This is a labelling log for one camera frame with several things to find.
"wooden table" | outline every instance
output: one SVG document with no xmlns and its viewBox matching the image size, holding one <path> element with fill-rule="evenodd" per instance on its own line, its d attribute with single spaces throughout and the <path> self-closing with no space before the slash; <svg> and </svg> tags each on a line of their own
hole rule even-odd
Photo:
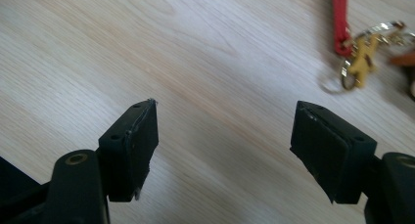
<svg viewBox="0 0 415 224">
<path fill-rule="evenodd" d="M 356 34 L 415 0 L 349 0 Z M 298 100 L 415 155 L 406 80 L 376 56 L 361 90 L 337 93 L 331 0 L 0 0 L 0 156 L 40 183 L 66 153 L 155 98 L 160 144 L 141 199 L 113 223 L 364 223 L 330 204 L 290 151 Z"/>
</svg>

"wood grain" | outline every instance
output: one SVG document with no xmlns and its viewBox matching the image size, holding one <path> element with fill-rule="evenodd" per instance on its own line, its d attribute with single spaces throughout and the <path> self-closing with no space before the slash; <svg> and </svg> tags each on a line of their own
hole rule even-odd
<svg viewBox="0 0 415 224">
<path fill-rule="evenodd" d="M 415 0 L 349 0 L 353 33 L 415 27 Z M 364 223 L 289 151 L 296 102 L 415 155 L 414 102 L 384 49 L 367 86 L 337 90 L 330 0 L 0 0 L 0 156 L 40 183 L 132 104 L 158 102 L 141 200 L 113 223 Z"/>
</svg>

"key ring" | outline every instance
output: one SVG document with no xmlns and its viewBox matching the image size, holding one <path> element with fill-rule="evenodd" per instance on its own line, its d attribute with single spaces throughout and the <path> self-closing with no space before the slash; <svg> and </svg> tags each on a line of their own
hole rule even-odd
<svg viewBox="0 0 415 224">
<path fill-rule="evenodd" d="M 341 66 L 341 83 L 346 90 L 354 87 L 363 87 L 367 72 L 375 69 L 372 58 L 379 43 L 390 44 L 385 42 L 387 37 L 382 36 L 381 32 L 397 29 L 392 35 L 400 32 L 405 28 L 405 24 L 400 21 L 382 22 L 376 26 L 372 26 L 359 33 L 354 39 L 344 42 L 345 47 L 351 46 L 351 56 L 344 58 Z"/>
</svg>

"black object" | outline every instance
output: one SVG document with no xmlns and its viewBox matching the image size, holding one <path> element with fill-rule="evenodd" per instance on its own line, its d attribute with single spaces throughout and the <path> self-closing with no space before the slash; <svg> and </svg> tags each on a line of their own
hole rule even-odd
<svg viewBox="0 0 415 224">
<path fill-rule="evenodd" d="M 291 151 L 337 203 L 363 192 L 367 223 L 415 223 L 415 157 L 374 156 L 376 141 L 329 110 L 297 104 Z"/>
<path fill-rule="evenodd" d="M 0 157 L 0 223 L 110 223 L 112 202 L 138 199 L 159 143 L 156 101 L 131 106 L 100 138 L 97 152 L 69 153 L 39 185 Z"/>
</svg>

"red strap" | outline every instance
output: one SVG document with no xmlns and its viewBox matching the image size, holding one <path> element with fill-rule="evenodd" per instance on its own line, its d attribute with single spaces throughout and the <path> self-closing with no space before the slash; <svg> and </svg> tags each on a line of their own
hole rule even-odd
<svg viewBox="0 0 415 224">
<path fill-rule="evenodd" d="M 344 42 L 350 39 L 346 20 L 347 0 L 333 0 L 335 51 L 340 56 L 351 55 L 351 45 L 345 46 Z"/>
</svg>

